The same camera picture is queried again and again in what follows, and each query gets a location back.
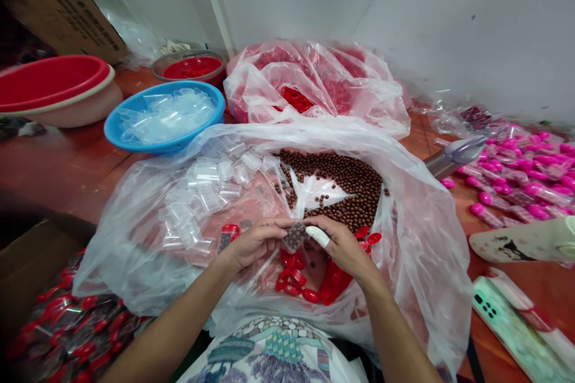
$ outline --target patterned shirt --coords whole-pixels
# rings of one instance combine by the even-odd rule
[[[367,383],[321,330],[297,318],[260,317],[215,338],[178,383]]]

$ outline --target person's right hand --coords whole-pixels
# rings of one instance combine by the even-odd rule
[[[379,273],[371,257],[361,247],[355,235],[343,223],[339,223],[324,215],[305,218],[303,223],[307,226],[317,226],[328,234],[330,241],[325,251],[331,256],[337,266],[342,268],[357,282],[369,279],[374,271]]]

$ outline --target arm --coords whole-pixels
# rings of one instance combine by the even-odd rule
[[[377,266],[349,229],[324,216],[305,219],[304,223],[318,226],[328,234],[330,241],[325,251],[354,277],[364,292],[385,381],[443,382],[397,307]]]
[[[101,382],[168,381],[242,268],[266,255],[291,220],[262,220],[228,245],[166,311],[130,344]]]

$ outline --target person's left hand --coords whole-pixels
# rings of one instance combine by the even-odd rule
[[[234,239],[221,254],[237,262],[238,270],[242,270],[270,250],[275,250],[278,241],[288,234],[285,229],[296,221],[292,218],[264,218]]]

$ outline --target white wall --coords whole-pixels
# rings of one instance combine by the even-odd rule
[[[415,95],[451,89],[506,114],[574,123],[575,0],[222,2],[238,48],[357,39],[382,48]]]

